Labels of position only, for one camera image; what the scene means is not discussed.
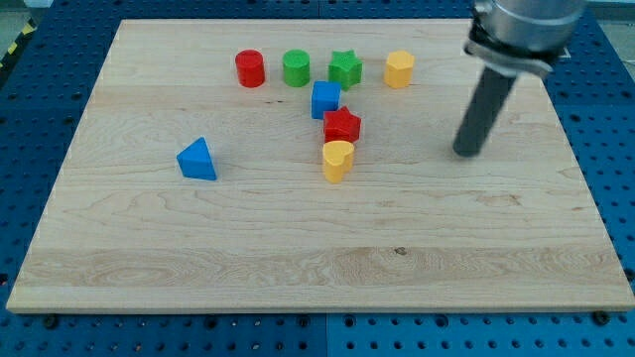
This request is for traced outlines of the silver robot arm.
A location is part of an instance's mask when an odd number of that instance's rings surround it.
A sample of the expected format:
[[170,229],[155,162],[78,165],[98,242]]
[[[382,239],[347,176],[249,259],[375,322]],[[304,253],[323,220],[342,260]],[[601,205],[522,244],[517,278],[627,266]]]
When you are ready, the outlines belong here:
[[452,148],[480,154],[496,119],[523,73],[548,76],[583,14],[585,0],[475,0],[466,54],[484,62]]

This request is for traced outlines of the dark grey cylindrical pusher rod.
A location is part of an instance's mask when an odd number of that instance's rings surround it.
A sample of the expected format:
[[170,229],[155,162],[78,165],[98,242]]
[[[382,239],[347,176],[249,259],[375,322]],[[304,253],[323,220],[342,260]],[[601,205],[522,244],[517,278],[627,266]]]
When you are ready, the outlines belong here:
[[464,158],[480,154],[516,79],[483,69],[452,143],[456,154]]

